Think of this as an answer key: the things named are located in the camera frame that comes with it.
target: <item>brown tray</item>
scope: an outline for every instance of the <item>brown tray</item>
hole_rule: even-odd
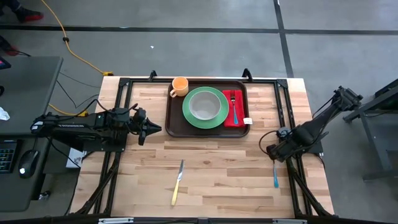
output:
[[[219,91],[223,90],[242,90],[243,110],[245,117],[249,116],[248,94],[246,87],[239,81],[217,81],[217,80],[189,80],[189,90],[209,86]],[[211,129],[200,129],[192,126],[182,113],[182,103],[185,97],[167,97],[166,111],[166,131],[169,135],[176,138],[241,138],[250,130],[249,125],[243,128],[226,128],[221,124]]]

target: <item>yellow cable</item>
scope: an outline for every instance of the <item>yellow cable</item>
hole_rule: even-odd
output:
[[[47,9],[49,9],[50,12],[53,14],[53,16],[55,17],[55,19],[58,21],[58,24],[60,24],[60,27],[61,27],[62,32],[63,32],[63,36],[64,36],[65,38],[68,38],[67,33],[65,32],[65,29],[63,28],[63,25],[62,25],[61,21],[58,19],[58,17],[57,17],[57,15],[55,14],[55,12],[50,8],[50,6],[49,6],[47,3],[45,3],[44,0],[42,0],[42,2],[43,2],[43,4],[47,7]],[[67,48],[68,48],[69,52],[70,52],[73,56],[75,56],[77,59],[81,60],[82,62],[85,62],[86,64],[88,64],[89,66],[91,66],[92,68],[94,68],[95,70],[99,71],[99,72],[100,72],[101,74],[103,74],[104,76],[113,75],[113,72],[104,72],[104,71],[100,70],[99,68],[97,68],[96,66],[94,66],[92,63],[89,63],[88,61],[86,61],[86,60],[82,59],[81,57],[79,57],[79,56],[78,56],[77,54],[75,54],[72,50],[70,50],[68,40],[64,40],[64,41],[65,41],[65,44],[67,45]]]
[[[60,109],[54,107],[54,105],[52,105],[52,104],[50,104],[50,103],[49,103],[49,106],[51,106],[55,111],[57,111],[57,112],[59,112],[59,113],[61,113],[61,114],[64,114],[64,115],[68,115],[68,116],[76,116],[76,115],[77,115],[77,114],[73,114],[73,113],[64,112],[64,111],[62,111],[62,110],[60,110]],[[84,111],[84,112],[82,112],[81,114],[79,114],[78,116],[86,116],[86,115],[88,115],[88,112],[87,112],[87,111]]]

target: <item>gray floor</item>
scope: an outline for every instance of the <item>gray floor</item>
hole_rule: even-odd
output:
[[[395,0],[280,0],[286,29],[398,29]],[[38,0],[24,0],[44,11],[41,25],[56,25]],[[278,28],[272,0],[48,0],[70,26]],[[0,22],[15,24],[11,13]],[[31,55],[60,55],[62,72],[100,86],[102,76],[71,56],[57,31],[0,30],[21,51]],[[71,48],[115,75],[206,75],[238,77],[249,68],[257,77],[286,77],[278,34],[173,32],[68,32]],[[287,35],[294,77],[304,78],[313,111],[338,86],[369,98],[395,80],[398,35]],[[60,75],[60,83],[76,103],[98,88],[80,86]],[[77,112],[57,86],[52,103]],[[398,222],[397,179],[364,183],[361,176],[380,169],[376,152],[368,146],[362,124],[336,118],[322,141],[326,174],[335,213],[344,218]],[[32,203],[23,213],[0,213],[0,219],[43,217],[65,213],[76,174],[46,180],[53,189],[47,202]]]

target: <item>wooden tabletop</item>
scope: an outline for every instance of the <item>wooden tabletop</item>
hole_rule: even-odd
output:
[[[99,100],[106,108],[114,107],[119,78],[104,77]],[[290,78],[288,83],[296,124],[310,120],[304,81]],[[138,103],[152,122],[164,127],[168,86],[168,83],[135,83],[130,105]],[[170,137],[163,128],[139,146],[137,136],[130,134],[119,166],[112,216],[293,217],[286,165],[276,162],[279,180],[279,188],[276,189],[273,163],[258,147],[264,133],[279,128],[274,89],[266,84],[247,84],[246,88],[253,125],[243,138],[179,139]],[[266,147],[274,143],[277,143],[277,138],[271,135],[263,140],[262,145]],[[71,212],[81,208],[98,186],[103,157],[103,152],[95,152],[84,160]],[[177,204],[171,207],[181,159],[185,160],[185,167]],[[308,187],[325,209],[333,213],[325,171],[319,158],[306,154],[303,163]],[[298,195],[300,208],[305,212],[299,188]],[[104,194],[102,209],[106,197],[107,193]]]

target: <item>blue handle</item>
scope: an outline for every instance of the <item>blue handle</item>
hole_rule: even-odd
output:
[[[278,184],[278,176],[276,175],[276,168],[275,168],[275,164],[274,164],[274,187],[275,187],[275,188],[279,188],[279,184]]]
[[[238,124],[238,117],[236,116],[235,105],[234,105],[234,124]]]

